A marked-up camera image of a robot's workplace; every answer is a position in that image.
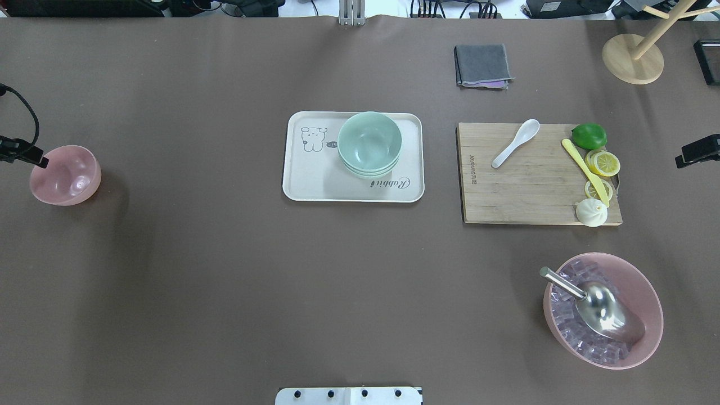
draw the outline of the ice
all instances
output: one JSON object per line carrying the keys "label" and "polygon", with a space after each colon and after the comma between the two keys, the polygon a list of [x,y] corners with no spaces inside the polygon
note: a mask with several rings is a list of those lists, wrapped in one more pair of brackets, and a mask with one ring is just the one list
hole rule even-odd
{"label": "ice", "polygon": [[[603,274],[597,263],[576,259],[563,267],[558,274],[576,285],[585,281],[598,281],[607,285],[613,294],[618,294],[617,288]],[[615,364],[628,357],[631,345],[593,331],[580,318],[575,308],[575,299],[569,293],[553,285],[550,298],[553,320],[562,338],[574,351],[597,364]]]}

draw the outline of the metal scoop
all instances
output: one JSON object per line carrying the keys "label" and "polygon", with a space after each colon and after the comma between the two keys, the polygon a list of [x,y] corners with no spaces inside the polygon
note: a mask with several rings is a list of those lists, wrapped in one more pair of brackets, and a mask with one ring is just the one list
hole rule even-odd
{"label": "metal scoop", "polygon": [[575,308],[595,332],[633,344],[645,335],[645,324],[601,282],[585,281],[574,286],[548,267],[540,275],[575,297]]}
{"label": "metal scoop", "polygon": [[504,151],[500,152],[498,157],[495,158],[495,160],[492,161],[491,166],[494,169],[497,169],[500,167],[501,164],[505,161],[505,159],[510,156],[510,154],[520,145],[523,143],[531,140],[535,134],[538,133],[540,130],[540,123],[538,120],[527,120],[522,125],[520,125],[520,129],[518,130],[518,133],[515,134],[515,138],[512,142],[510,142],[510,145],[508,145],[507,148],[505,148]]}

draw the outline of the pink bowl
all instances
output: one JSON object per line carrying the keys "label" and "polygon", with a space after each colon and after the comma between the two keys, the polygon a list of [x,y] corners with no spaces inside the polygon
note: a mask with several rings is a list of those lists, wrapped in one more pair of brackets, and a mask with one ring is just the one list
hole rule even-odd
{"label": "pink bowl", "polygon": [[562,338],[560,330],[557,328],[557,325],[555,325],[554,319],[552,318],[552,302],[550,301],[552,284],[548,283],[547,288],[545,288],[543,307],[545,309],[545,320],[550,327],[550,331],[565,349],[575,357],[592,365],[611,370],[624,370],[641,365],[655,353],[662,338],[662,307],[660,306],[660,299],[657,297],[655,289],[650,284],[650,281],[648,281],[635,266],[617,256],[607,253],[579,254],[565,262],[557,271],[560,271],[576,259],[584,259],[585,261],[598,263],[603,274],[618,289],[618,298],[645,323],[645,335],[633,344],[628,357],[619,360],[615,364],[601,365],[584,358],[580,353],[574,351],[565,339]]}
{"label": "pink bowl", "polygon": [[61,146],[45,154],[48,167],[30,173],[30,190],[38,200],[52,205],[75,205],[92,196],[102,173],[95,156],[77,145]]}

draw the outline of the lemon slice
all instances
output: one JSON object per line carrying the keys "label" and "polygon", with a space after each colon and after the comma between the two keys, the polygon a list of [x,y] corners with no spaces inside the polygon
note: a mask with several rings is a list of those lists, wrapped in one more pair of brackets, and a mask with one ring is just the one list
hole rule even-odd
{"label": "lemon slice", "polygon": [[590,159],[592,164],[588,168],[592,173],[599,176],[612,177],[620,171],[620,161],[618,157],[608,151],[599,151]]}
{"label": "lemon slice", "polygon": [[[608,183],[603,179],[600,179],[600,181],[603,182],[603,186],[605,186],[605,192],[608,193],[608,200],[612,200],[614,193],[612,184]],[[596,200],[600,199],[598,192],[595,190],[593,184],[590,182],[585,183],[585,195],[587,195],[588,198],[595,198]]]}
{"label": "lemon slice", "polygon": [[601,151],[603,151],[603,149],[593,149],[592,151],[589,151],[588,154],[585,155],[585,164],[588,165],[588,168],[593,166],[593,156]]}

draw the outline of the wooden stand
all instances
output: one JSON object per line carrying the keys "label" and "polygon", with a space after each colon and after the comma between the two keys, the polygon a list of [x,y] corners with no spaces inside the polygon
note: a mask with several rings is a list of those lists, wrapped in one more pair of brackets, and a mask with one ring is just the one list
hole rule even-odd
{"label": "wooden stand", "polygon": [[686,12],[693,3],[695,0],[680,0],[669,13],[645,6],[644,12],[665,20],[656,25],[646,37],[622,34],[606,42],[603,46],[603,62],[608,70],[618,79],[632,84],[648,84],[655,81],[660,77],[665,65],[662,53],[655,45],[657,40],[681,18],[720,10],[720,6],[715,6]]}

